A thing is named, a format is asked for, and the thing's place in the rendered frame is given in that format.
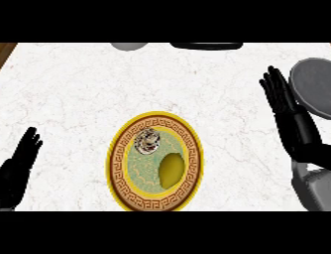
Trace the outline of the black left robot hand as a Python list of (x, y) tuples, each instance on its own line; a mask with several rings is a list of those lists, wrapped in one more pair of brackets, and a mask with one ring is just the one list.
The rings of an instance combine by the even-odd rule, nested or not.
[(13, 211), (25, 194), (31, 169), (42, 141), (36, 128), (29, 127), (11, 157), (0, 166), (0, 211)]

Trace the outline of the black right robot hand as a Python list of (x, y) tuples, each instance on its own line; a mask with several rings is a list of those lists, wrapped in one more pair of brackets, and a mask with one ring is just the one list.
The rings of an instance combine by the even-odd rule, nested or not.
[(331, 171), (331, 145), (321, 142), (318, 130), (305, 108), (295, 102), (289, 84), (271, 65), (258, 81), (271, 109), (283, 150), (298, 163)]

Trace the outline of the grey round pan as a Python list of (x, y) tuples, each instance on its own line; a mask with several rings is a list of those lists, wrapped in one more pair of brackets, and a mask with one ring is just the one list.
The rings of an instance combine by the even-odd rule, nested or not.
[(298, 61), (287, 81), (298, 103), (314, 115), (331, 120), (331, 61), (320, 58)]

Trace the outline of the yellow lemon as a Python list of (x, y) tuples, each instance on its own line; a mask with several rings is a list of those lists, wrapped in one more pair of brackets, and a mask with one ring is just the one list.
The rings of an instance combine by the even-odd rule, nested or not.
[(184, 160), (178, 153), (169, 153), (159, 164), (157, 178), (163, 190), (169, 189), (181, 180), (184, 173)]

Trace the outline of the yellow patterned round plate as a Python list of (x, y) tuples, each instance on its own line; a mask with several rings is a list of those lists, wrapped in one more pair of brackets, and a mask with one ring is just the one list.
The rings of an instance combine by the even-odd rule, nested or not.
[[(134, 148), (135, 135), (146, 128), (159, 133), (159, 147), (150, 155)], [(169, 153), (181, 155), (184, 173), (180, 182), (163, 190), (157, 168)], [(196, 193), (202, 174), (203, 150), (188, 123), (163, 111), (129, 119), (112, 138), (104, 161), (106, 184), (119, 206), (134, 211), (180, 210)]]

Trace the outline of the speckled white brown ball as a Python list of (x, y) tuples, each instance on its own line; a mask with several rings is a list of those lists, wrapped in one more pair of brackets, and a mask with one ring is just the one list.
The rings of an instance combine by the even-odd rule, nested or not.
[(141, 155), (150, 155), (159, 147), (159, 133), (155, 129), (143, 129), (134, 138), (134, 148)]

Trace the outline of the black flat rounded object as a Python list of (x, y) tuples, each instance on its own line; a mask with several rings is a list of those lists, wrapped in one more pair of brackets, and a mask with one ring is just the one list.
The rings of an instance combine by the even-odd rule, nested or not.
[(243, 43), (169, 43), (177, 49), (197, 50), (197, 51), (225, 51), (237, 50)]

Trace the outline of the pale grey rounded object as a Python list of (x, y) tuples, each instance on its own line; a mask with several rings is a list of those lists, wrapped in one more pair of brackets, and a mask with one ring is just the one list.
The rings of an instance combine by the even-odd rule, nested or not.
[(110, 44), (119, 51), (135, 51), (146, 46), (144, 43), (112, 43)]

